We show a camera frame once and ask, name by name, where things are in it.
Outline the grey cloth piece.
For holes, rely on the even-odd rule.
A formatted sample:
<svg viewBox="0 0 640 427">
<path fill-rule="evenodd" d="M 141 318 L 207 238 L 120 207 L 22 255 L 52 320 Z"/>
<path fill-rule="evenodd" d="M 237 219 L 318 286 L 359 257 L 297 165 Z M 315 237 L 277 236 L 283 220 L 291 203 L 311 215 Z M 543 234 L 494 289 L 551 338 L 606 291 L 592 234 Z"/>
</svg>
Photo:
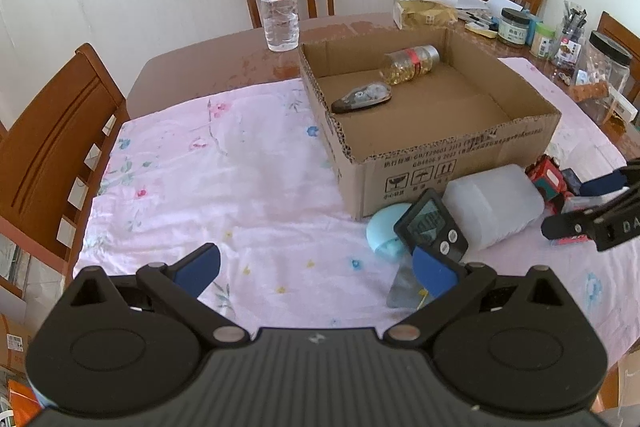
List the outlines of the grey cloth piece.
<svg viewBox="0 0 640 427">
<path fill-rule="evenodd" d="M 390 286 L 386 306 L 390 309 L 419 310 L 433 300 L 433 295 L 416 279 L 411 265 L 401 265 Z"/>
</svg>

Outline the red toy train car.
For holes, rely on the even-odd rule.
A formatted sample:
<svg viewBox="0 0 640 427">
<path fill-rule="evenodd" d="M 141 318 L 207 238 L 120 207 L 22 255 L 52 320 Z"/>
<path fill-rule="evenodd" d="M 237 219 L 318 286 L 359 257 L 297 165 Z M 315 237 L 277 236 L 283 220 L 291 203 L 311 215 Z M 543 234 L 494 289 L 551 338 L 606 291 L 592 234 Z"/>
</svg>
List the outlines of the red toy train car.
<svg viewBox="0 0 640 427">
<path fill-rule="evenodd" d="M 525 169 L 526 176 L 535 185 L 545 202 L 563 195 L 567 184 L 559 166 L 548 155 L 541 155 L 532 165 Z"/>
</svg>

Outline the black digital timer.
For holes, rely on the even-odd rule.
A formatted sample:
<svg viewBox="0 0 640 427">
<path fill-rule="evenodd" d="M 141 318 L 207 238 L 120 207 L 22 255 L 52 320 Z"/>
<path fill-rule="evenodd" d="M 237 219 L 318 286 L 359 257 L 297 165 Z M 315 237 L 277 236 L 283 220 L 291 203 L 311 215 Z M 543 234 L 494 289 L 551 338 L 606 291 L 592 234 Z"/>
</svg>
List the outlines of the black digital timer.
<svg viewBox="0 0 640 427">
<path fill-rule="evenodd" d="M 409 251 L 420 247 L 460 262 L 469 248 L 457 222 L 439 194 L 425 190 L 394 224 L 394 231 Z"/>
</svg>

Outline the light blue round device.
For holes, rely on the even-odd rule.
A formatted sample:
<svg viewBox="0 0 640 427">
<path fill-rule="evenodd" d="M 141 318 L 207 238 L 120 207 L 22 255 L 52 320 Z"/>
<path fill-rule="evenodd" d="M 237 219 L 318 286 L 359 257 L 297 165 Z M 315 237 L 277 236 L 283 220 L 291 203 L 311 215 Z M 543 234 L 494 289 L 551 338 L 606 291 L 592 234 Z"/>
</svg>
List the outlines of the light blue round device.
<svg viewBox="0 0 640 427">
<path fill-rule="evenodd" d="M 378 257 L 398 262 L 407 252 L 407 247 L 395 232 L 394 226 L 410 208 L 408 202 L 400 202 L 378 210 L 366 228 L 367 242 Z"/>
</svg>

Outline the white translucent plastic container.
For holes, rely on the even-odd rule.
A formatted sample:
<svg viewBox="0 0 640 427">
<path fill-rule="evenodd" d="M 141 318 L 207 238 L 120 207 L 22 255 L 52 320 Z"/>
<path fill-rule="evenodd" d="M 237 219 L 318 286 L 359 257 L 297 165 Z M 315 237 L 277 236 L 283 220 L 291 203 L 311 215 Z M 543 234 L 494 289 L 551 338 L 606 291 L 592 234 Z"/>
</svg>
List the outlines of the white translucent plastic container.
<svg viewBox="0 0 640 427">
<path fill-rule="evenodd" d="M 537 187 L 513 164 L 449 182 L 442 202 L 470 251 L 482 251 L 521 232 L 544 212 Z"/>
</svg>

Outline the large clear jar black lid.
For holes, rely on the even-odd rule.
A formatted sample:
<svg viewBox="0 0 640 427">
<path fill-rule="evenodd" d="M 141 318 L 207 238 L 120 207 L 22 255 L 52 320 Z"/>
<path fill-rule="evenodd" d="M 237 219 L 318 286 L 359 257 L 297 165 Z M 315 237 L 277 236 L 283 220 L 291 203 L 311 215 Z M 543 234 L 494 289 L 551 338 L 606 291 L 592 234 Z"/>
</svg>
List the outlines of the large clear jar black lid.
<svg viewBox="0 0 640 427">
<path fill-rule="evenodd" d="M 596 123 L 611 117 L 630 75 L 631 53 L 612 38 L 593 30 L 579 53 L 572 98 Z"/>
</svg>

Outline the pink floral tablecloth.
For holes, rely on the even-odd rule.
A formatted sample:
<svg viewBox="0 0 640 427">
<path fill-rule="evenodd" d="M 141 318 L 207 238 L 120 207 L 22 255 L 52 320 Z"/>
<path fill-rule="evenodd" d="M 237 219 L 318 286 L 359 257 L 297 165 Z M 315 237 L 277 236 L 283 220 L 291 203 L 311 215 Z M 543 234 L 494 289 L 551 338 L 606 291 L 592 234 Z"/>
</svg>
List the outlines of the pink floral tablecloth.
<svg viewBox="0 0 640 427">
<path fill-rule="evenodd" d="M 561 109 L 552 147 L 582 179 L 623 165 L 615 146 L 525 58 L 503 63 Z M 500 274 L 549 265 L 582 308 L 610 365 L 639 338 L 639 239 L 598 253 L 554 245 L 538 220 L 470 253 Z M 250 333 L 262 326 L 380 332 L 416 309 L 386 306 L 398 270 L 352 220 L 302 80 L 197 98 L 122 126 L 93 199 L 74 275 L 134 274 L 204 243 L 221 252 L 207 306 Z"/>
</svg>

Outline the pen holder with pens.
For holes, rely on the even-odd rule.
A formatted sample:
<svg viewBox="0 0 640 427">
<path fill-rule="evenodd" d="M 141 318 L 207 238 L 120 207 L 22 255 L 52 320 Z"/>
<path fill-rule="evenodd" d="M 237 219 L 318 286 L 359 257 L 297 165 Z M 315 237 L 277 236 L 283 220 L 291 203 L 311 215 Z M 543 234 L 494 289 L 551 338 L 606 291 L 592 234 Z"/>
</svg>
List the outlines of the pen holder with pens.
<svg viewBox="0 0 640 427">
<path fill-rule="evenodd" d="M 575 2 L 564 1 L 561 23 L 556 28 L 549 61 L 557 68 L 572 68 L 584 43 L 587 11 Z"/>
</svg>

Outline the green lid spice jar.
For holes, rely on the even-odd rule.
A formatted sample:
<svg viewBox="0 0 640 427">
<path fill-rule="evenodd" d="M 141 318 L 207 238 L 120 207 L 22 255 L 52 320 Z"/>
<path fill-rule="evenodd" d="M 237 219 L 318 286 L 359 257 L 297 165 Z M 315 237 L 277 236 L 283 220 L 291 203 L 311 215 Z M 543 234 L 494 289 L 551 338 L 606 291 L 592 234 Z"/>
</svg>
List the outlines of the green lid spice jar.
<svg viewBox="0 0 640 427">
<path fill-rule="evenodd" d="M 534 57 L 547 58 L 555 36 L 555 29 L 543 22 L 536 23 L 529 51 Z"/>
</svg>

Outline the wooden chair right edge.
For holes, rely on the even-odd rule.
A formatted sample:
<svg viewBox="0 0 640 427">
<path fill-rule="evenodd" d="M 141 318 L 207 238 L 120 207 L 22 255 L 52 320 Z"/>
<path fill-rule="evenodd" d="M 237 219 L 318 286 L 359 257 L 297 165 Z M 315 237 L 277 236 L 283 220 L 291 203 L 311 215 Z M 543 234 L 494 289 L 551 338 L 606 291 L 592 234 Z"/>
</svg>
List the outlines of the wooden chair right edge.
<svg viewBox="0 0 640 427">
<path fill-rule="evenodd" d="M 624 95 L 634 103 L 639 94 L 640 39 L 606 11 L 603 11 L 600 16 L 598 31 L 616 41 L 631 54 L 630 76 L 624 88 Z"/>
</svg>

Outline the open cardboard box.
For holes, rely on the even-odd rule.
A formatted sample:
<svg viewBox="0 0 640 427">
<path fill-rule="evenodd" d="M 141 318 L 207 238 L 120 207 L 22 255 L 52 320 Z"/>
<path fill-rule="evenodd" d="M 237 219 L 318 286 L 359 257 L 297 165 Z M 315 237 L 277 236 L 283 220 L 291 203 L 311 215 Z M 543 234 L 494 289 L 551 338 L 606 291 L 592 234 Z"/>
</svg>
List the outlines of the open cardboard box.
<svg viewBox="0 0 640 427">
<path fill-rule="evenodd" d="M 431 44 L 440 62 L 393 88 L 381 105 L 347 114 L 332 103 L 375 82 L 384 56 Z M 427 188 L 544 153 L 561 113 L 524 77 L 448 28 L 386 29 L 304 43 L 300 72 L 347 212 L 360 220 Z"/>
</svg>

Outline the dark lid glass jar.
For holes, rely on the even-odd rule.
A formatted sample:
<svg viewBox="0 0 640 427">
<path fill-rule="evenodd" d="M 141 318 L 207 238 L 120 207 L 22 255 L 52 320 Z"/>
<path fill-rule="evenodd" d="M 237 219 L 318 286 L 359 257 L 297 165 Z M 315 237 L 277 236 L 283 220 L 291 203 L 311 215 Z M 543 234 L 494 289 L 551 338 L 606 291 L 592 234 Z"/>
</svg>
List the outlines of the dark lid glass jar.
<svg viewBox="0 0 640 427">
<path fill-rule="evenodd" d="M 529 22 L 527 13 L 503 8 L 498 23 L 498 39 L 508 46 L 525 46 Z"/>
</svg>

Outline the wooden chair left side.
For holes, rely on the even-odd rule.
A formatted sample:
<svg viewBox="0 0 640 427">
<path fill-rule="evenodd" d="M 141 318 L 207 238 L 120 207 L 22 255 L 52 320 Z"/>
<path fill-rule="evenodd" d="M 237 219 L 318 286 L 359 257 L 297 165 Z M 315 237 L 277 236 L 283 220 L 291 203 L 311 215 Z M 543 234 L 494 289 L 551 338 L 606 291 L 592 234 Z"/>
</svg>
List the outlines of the wooden chair left side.
<svg viewBox="0 0 640 427">
<path fill-rule="evenodd" d="M 66 280 L 128 120 L 126 98 L 84 43 L 1 139 L 1 234 Z"/>
</svg>

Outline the yellow sticky note pad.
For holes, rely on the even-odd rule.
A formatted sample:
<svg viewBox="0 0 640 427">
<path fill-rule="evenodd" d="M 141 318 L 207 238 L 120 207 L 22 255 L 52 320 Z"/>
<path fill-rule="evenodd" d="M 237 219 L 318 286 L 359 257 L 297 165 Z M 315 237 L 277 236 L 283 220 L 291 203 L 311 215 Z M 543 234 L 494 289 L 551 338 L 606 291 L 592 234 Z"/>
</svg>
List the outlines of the yellow sticky note pad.
<svg viewBox="0 0 640 427">
<path fill-rule="evenodd" d="M 498 31 L 495 29 L 491 29 L 489 26 L 477 22 L 466 23 L 464 28 L 475 35 L 480 35 L 487 39 L 495 39 L 498 35 Z"/>
</svg>

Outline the gold tissue pack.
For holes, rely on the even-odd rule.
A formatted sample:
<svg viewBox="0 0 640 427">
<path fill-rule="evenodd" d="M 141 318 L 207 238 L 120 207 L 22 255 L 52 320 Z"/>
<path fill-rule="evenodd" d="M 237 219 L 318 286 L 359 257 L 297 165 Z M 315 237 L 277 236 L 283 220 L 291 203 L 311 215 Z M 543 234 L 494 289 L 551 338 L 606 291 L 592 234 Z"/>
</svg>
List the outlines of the gold tissue pack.
<svg viewBox="0 0 640 427">
<path fill-rule="evenodd" d="M 394 0 L 392 17 L 399 29 L 444 27 L 458 19 L 459 0 Z"/>
</svg>

